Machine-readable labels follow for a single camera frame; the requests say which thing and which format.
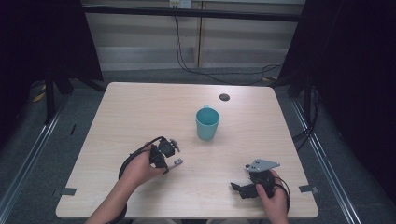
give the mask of dark curtain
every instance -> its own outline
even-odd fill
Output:
[[[279,79],[293,77],[291,93],[318,87],[343,139],[396,203],[395,12],[393,0],[306,0],[311,21],[297,25]]]
[[[12,133],[32,83],[54,76],[102,80],[85,14],[39,5],[78,6],[68,1],[0,1],[0,136]]]

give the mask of teal cup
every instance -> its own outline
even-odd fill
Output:
[[[205,105],[204,108],[198,110],[195,120],[199,138],[204,141],[209,141],[215,136],[220,120],[218,111],[210,108],[209,105]]]

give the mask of white wall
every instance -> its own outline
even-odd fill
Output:
[[[164,0],[83,0],[82,3],[169,7],[169,1]],[[192,2],[192,8],[196,9],[297,15],[301,13],[303,5],[302,0]],[[90,13],[86,15],[103,70],[179,67],[176,52],[177,30],[173,17]],[[178,20],[182,55],[188,67],[261,67],[268,63],[281,63],[296,26],[295,22],[283,21],[199,18]]]

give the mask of electrical cord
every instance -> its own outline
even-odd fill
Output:
[[[153,144],[155,141],[163,139],[162,136],[154,138],[153,140],[147,142],[145,145],[143,145],[141,148],[139,148],[138,150],[136,150],[135,152],[131,153],[129,155],[129,157],[124,161],[124,163],[122,164],[121,168],[120,168],[120,172],[119,172],[119,179],[122,177],[123,172],[125,171],[125,168],[128,166],[128,164],[138,155],[140,155],[142,152],[146,151],[144,150],[146,147],[150,146],[151,144]]]
[[[283,187],[282,185],[275,183],[275,186],[277,186],[280,189],[282,189],[285,192],[285,194],[286,194],[286,206],[287,206],[288,212],[289,212],[289,209],[290,209],[290,189],[289,189],[289,186],[282,178],[280,178],[280,177],[275,177],[275,178],[279,179],[280,181],[282,181],[282,183],[284,183],[286,185],[286,189],[288,189],[288,190],[286,190],[285,187]]]
[[[175,23],[176,23],[176,33],[177,33],[177,62],[178,65],[186,72],[195,74],[195,75],[202,75],[202,76],[207,76],[210,77],[216,81],[228,84],[228,85],[239,85],[239,86],[250,86],[250,85],[254,85],[260,81],[262,81],[262,79],[264,78],[264,74],[266,72],[269,72],[279,66],[281,66],[282,64],[269,64],[264,66],[264,68],[260,71],[260,72],[250,72],[250,73],[239,73],[239,72],[232,72],[232,73],[203,73],[203,72],[197,72],[197,71],[192,71],[190,70],[190,68],[185,64],[184,59],[183,59],[183,55],[181,53],[181,44],[180,44],[180,35],[179,35],[179,28],[178,28],[178,17],[175,16]],[[232,83],[232,82],[228,82],[216,77],[212,77],[215,75],[261,75],[260,78],[258,78],[255,81],[252,81],[250,83]]]
[[[314,131],[315,128],[315,124],[317,122],[318,119],[318,111],[319,111],[319,103],[320,103],[320,99],[319,99],[319,95],[318,95],[318,91],[315,87],[312,87],[312,89],[314,90],[314,97],[312,99],[312,103],[315,107],[315,116],[313,118],[312,121],[310,121],[310,125],[308,128],[306,128],[304,131],[302,131],[301,133],[295,135],[292,139],[293,142],[296,143],[298,141],[301,140],[301,138],[303,136],[305,136],[304,141],[297,147],[297,152],[300,151],[300,149],[303,147],[303,145],[306,143],[306,141],[311,137],[312,132]]]

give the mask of wire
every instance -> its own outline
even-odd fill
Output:
[[[129,157],[124,161],[124,163],[122,164],[120,171],[119,171],[119,179],[122,177],[123,172],[125,171],[125,168],[127,167],[127,165],[138,155],[140,155],[142,152],[146,151],[145,148],[150,146],[151,144],[153,144],[155,141],[159,140],[159,139],[163,139],[162,136],[154,138],[153,140],[147,142],[145,145],[143,145],[141,148],[139,148],[138,150],[136,150],[135,152],[133,152],[132,154],[129,155]]]
[[[275,177],[275,178],[279,179],[280,181],[282,181],[286,185],[286,188],[288,189],[288,190],[286,190],[285,187],[283,187],[281,184],[275,183],[275,185],[277,187],[279,187],[280,189],[282,189],[285,192],[285,194],[286,194],[286,206],[287,206],[288,212],[289,212],[289,209],[290,209],[290,189],[289,189],[289,186],[286,183],[286,181],[284,181],[282,178],[280,178],[280,177]]]
[[[315,128],[315,124],[317,123],[317,120],[318,120],[320,98],[319,98],[317,89],[315,87],[312,87],[312,89],[314,90],[314,97],[313,97],[312,101],[313,101],[313,105],[315,107],[315,116],[314,116],[313,120],[310,122],[311,125],[308,128],[306,128],[302,133],[299,133],[293,137],[293,142],[296,143],[301,139],[302,136],[305,135],[304,141],[296,149],[297,152],[300,151],[300,149],[303,147],[303,145],[306,143],[306,141],[311,137],[311,134]]]
[[[195,75],[200,75],[200,76],[207,76],[207,77],[210,77],[212,79],[215,79],[216,81],[219,81],[219,82],[222,82],[222,83],[225,83],[225,84],[229,84],[229,85],[250,86],[250,85],[254,85],[254,84],[262,81],[262,79],[264,78],[264,74],[266,72],[269,72],[269,71],[271,71],[271,70],[273,70],[273,69],[275,69],[275,68],[277,68],[277,67],[282,65],[282,64],[269,64],[269,65],[264,66],[264,68],[260,72],[249,72],[249,73],[247,73],[247,72],[243,72],[243,73],[242,72],[241,73],[240,72],[203,73],[203,72],[192,71],[185,64],[184,59],[183,59],[183,55],[181,53],[181,44],[180,44],[180,35],[179,35],[179,29],[178,29],[178,17],[177,16],[175,16],[175,23],[176,23],[176,37],[177,37],[177,47],[176,47],[176,50],[177,50],[177,62],[178,62],[178,65],[186,72],[189,72],[189,73],[192,73],[192,74],[195,74]],[[212,76],[215,76],[215,75],[260,75],[260,78],[254,80],[254,81],[252,81],[250,83],[241,84],[241,83],[232,83],[232,82],[228,82],[228,81],[216,78],[216,77],[212,77]]]

